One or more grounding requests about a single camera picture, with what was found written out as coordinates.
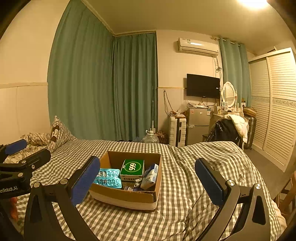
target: window curtain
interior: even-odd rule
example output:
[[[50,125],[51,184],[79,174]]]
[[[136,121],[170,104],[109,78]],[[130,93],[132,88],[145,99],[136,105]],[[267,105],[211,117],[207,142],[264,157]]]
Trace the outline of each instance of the window curtain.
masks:
[[[242,98],[247,106],[251,104],[251,78],[247,57],[247,49],[242,43],[230,43],[229,39],[219,40],[223,64],[223,81],[229,81],[237,90],[237,102]]]
[[[157,126],[157,56],[155,33],[115,37],[113,95],[116,133],[122,140],[145,135]]]
[[[51,121],[79,139],[143,137],[152,110],[157,126],[156,34],[114,37],[79,0],[58,25],[47,81]]]

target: floor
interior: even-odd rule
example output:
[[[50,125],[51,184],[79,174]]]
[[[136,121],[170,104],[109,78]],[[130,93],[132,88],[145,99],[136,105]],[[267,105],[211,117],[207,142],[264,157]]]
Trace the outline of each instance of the floor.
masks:
[[[244,150],[244,152],[262,175],[270,196],[274,199],[296,170],[296,163],[291,164],[285,172],[282,172],[276,165],[254,149]]]

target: crumpled duvet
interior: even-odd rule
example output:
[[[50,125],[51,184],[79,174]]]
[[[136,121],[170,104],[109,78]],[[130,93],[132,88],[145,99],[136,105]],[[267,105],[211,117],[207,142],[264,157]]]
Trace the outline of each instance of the crumpled duvet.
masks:
[[[44,148],[53,152],[55,142],[51,141],[52,135],[50,133],[29,133],[21,136],[21,139],[27,141],[27,147],[11,156],[8,156],[4,163],[18,163],[23,158],[34,154]]]
[[[243,142],[248,142],[249,122],[242,113],[224,115],[221,119],[232,120],[239,136],[243,138]]]

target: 999 logo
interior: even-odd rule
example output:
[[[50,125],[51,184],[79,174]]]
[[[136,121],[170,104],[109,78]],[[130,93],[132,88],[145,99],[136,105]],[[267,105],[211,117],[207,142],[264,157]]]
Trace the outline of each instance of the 999 logo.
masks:
[[[141,164],[138,162],[129,162],[124,166],[124,169],[128,172],[136,172],[141,169]]]

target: human hand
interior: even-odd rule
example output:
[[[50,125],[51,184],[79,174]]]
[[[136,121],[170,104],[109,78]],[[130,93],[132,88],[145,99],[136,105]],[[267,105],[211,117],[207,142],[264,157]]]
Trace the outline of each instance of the human hand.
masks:
[[[15,220],[18,221],[18,213],[17,213],[17,198],[12,197],[9,199],[10,201],[10,216]]]

